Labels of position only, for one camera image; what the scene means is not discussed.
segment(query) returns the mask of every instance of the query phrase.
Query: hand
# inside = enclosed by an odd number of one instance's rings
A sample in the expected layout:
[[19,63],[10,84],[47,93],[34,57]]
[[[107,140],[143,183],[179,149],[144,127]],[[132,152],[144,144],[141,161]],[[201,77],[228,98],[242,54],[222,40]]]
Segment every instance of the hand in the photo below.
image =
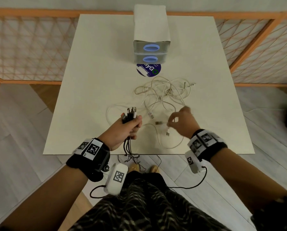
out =
[[137,139],[136,134],[142,123],[141,115],[125,124],[122,123],[122,118],[119,118],[98,139],[105,143],[111,151],[116,150],[128,136],[132,140]]
[[179,112],[172,113],[168,119],[167,126],[176,129],[180,135],[189,139],[200,129],[188,106],[184,106]]

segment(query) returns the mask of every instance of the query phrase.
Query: person's left hand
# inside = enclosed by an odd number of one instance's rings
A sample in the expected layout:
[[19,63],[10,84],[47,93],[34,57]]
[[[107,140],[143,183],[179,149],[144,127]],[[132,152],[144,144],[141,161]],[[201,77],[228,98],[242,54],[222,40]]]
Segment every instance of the person's left hand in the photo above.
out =
[[122,123],[122,118],[119,118],[98,139],[105,143],[111,151],[116,150],[128,136],[132,140],[137,139],[136,134],[142,123],[141,115],[125,124]]

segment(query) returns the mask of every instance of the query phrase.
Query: yellow shoe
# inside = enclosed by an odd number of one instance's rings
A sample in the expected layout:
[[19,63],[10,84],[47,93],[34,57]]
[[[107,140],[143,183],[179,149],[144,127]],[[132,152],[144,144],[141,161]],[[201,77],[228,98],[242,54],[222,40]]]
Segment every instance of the yellow shoe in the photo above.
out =
[[157,165],[152,165],[149,172],[160,173],[159,167]]
[[137,171],[137,172],[139,172],[139,164],[132,163],[132,164],[130,165],[130,167],[128,167],[127,173],[132,172],[132,171]]

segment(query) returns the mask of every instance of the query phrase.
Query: forearm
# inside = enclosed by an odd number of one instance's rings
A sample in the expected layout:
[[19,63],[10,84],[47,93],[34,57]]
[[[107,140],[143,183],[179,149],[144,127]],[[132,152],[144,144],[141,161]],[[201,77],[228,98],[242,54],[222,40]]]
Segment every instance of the forearm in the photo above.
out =
[[277,182],[228,148],[220,150],[210,162],[251,213],[287,195]]
[[11,230],[58,230],[87,181],[79,169],[64,166],[1,225]]

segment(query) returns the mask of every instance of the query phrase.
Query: white device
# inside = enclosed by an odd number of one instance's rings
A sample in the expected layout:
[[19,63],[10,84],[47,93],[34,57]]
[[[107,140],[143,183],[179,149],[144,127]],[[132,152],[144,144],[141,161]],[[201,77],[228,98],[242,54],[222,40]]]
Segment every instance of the white device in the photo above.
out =
[[191,168],[192,173],[195,174],[204,170],[204,168],[202,168],[202,163],[191,150],[187,151],[184,155],[187,159],[188,165]]
[[105,183],[104,191],[111,195],[120,194],[127,171],[128,167],[125,164],[114,163]]

